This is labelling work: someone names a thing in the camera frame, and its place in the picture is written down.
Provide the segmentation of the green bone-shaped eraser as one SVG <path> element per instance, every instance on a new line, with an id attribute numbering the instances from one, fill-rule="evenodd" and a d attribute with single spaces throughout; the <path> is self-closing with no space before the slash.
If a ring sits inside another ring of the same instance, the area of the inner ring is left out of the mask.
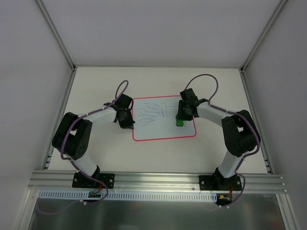
<path id="1" fill-rule="evenodd" d="M 182 119 L 177 119 L 176 120 L 176 126 L 183 127 L 184 126 L 184 121 Z"/>

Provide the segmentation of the pink-framed whiteboard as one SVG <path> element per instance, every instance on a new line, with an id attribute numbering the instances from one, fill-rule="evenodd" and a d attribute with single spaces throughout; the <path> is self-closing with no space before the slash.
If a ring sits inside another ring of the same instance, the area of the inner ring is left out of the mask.
<path id="1" fill-rule="evenodd" d="M 176 125 L 180 99 L 179 95 L 134 98 L 132 138 L 141 142 L 195 137 L 194 120 L 184 122 L 183 127 Z"/>

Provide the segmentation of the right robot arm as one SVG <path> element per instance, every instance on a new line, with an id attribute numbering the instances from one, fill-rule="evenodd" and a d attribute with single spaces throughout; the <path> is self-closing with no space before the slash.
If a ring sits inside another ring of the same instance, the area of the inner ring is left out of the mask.
<path id="1" fill-rule="evenodd" d="M 229 190 L 237 186 L 237 170 L 246 156 L 260 150 L 260 136 L 247 110 L 233 112 L 209 103 L 204 99 L 196 102 L 179 100 L 176 126 L 185 121 L 202 118 L 219 125 L 223 130 L 227 152 L 222 163 L 208 178 L 200 176 L 201 190 Z"/>

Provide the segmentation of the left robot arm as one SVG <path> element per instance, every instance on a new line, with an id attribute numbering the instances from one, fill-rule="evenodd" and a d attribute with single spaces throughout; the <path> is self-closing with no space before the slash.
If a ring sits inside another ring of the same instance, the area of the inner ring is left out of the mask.
<path id="1" fill-rule="evenodd" d="M 113 188 L 114 175 L 101 173 L 87 153 L 93 123 L 104 125 L 118 122 L 122 129 L 134 129 L 131 111 L 129 107 L 111 106 L 82 116 L 71 112 L 64 115 L 52 139 L 52 146 L 60 152 L 61 159 L 69 161 L 76 170 L 72 187 Z"/>

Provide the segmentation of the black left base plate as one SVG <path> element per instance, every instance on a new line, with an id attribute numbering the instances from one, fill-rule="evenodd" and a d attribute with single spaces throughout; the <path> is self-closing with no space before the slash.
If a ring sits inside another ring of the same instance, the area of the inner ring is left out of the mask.
<path id="1" fill-rule="evenodd" d="M 78 172 L 74 174 L 72 187 L 73 188 L 102 188 L 113 189 L 115 182 L 115 174 L 95 172 L 94 177 L 85 176 Z"/>

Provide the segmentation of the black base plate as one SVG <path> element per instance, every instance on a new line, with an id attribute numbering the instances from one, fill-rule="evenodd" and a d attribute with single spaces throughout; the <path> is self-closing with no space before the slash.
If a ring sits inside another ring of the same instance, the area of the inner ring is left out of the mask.
<path id="1" fill-rule="evenodd" d="M 242 184 L 241 179 L 238 175 L 234 175 L 230 178 L 224 178 L 217 175 L 200 175 L 199 187 L 201 191 L 241 191 Z"/>
<path id="2" fill-rule="evenodd" d="M 78 172 L 74 174 L 72 187 L 73 188 L 102 188 L 113 189 L 115 182 L 115 174 L 95 172 L 94 177 L 85 176 Z"/>

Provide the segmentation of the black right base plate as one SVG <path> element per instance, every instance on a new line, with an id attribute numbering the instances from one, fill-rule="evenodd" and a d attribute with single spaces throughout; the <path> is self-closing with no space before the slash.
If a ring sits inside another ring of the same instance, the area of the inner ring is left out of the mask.
<path id="1" fill-rule="evenodd" d="M 241 191 L 242 184 L 241 179 L 238 175 L 234 175 L 230 178 L 224 178 L 217 175 L 200 175 L 199 187 L 201 191 Z"/>

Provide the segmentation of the aluminium front rail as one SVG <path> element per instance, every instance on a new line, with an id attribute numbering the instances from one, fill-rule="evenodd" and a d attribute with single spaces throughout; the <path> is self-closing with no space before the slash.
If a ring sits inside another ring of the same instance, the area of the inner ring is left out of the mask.
<path id="1" fill-rule="evenodd" d="M 197 173 L 114 172 L 114 191 L 199 192 Z M 285 179 L 276 174 L 245 174 L 244 193 L 287 194 Z M 74 171 L 34 171 L 28 189 L 72 189 Z"/>

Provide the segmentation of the aluminium left corner post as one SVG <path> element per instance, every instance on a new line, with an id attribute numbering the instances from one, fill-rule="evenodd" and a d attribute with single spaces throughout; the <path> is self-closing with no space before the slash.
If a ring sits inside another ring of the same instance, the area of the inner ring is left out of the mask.
<path id="1" fill-rule="evenodd" d="M 68 63 L 71 70 L 75 70 L 76 66 L 42 0 L 34 0 L 35 4 L 37 5 L 39 11 L 41 12 L 47 26 L 49 27 L 49 30 L 52 33 L 52 36 L 54 37 L 55 41 L 57 42 L 63 56 L 65 57 L 66 62 Z"/>

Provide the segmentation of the aluminium corner post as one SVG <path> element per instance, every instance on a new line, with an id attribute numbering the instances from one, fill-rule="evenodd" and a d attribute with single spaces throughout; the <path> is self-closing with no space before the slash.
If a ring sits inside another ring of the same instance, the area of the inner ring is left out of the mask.
<path id="1" fill-rule="evenodd" d="M 49 27 L 49 30 L 52 33 L 52 36 L 54 37 L 55 41 L 57 42 L 63 56 L 65 57 L 66 62 L 68 63 L 71 70 L 75 70 L 76 66 L 42 0 L 34 0 L 35 4 L 37 5 L 39 11 L 41 12 L 47 26 Z"/>
<path id="2" fill-rule="evenodd" d="M 274 10 L 273 10 L 272 14 L 270 15 L 269 19 L 265 23 L 265 25 L 264 25 L 260 35 L 258 36 L 254 46 L 252 47 L 252 49 L 249 52 L 246 60 L 244 61 L 243 65 L 241 66 L 241 68 L 240 68 L 241 72 L 244 72 L 247 69 L 250 62 L 252 61 L 252 59 L 256 55 L 257 51 L 260 49 L 260 46 L 264 42 L 266 36 L 268 35 L 269 31 L 273 27 L 274 23 L 276 22 L 277 18 L 279 17 L 279 15 L 281 14 L 282 10 L 284 9 L 284 7 L 286 6 L 287 3 L 288 3 L 288 0 L 278 1 L 278 4 L 276 5 L 276 7 L 274 8 Z"/>

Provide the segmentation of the aluminium right corner post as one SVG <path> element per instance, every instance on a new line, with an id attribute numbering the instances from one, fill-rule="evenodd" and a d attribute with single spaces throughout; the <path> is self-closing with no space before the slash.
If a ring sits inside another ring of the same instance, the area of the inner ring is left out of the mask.
<path id="1" fill-rule="evenodd" d="M 281 14 L 282 10 L 284 9 L 284 7 L 286 6 L 287 3 L 288 3 L 288 0 L 278 1 L 278 4 L 276 5 L 276 7 L 274 8 L 274 10 L 273 10 L 272 14 L 270 15 L 269 19 L 265 23 L 265 25 L 264 25 L 260 35 L 258 36 L 254 46 L 252 47 L 252 49 L 249 52 L 246 60 L 244 61 L 243 65 L 241 66 L 241 68 L 240 68 L 241 72 L 244 72 L 247 69 L 250 62 L 252 61 L 252 59 L 256 55 L 257 51 L 260 49 L 260 46 L 264 42 L 266 36 L 268 35 L 269 31 L 273 27 L 274 23 L 276 22 L 277 18 L 279 17 L 279 15 Z"/>

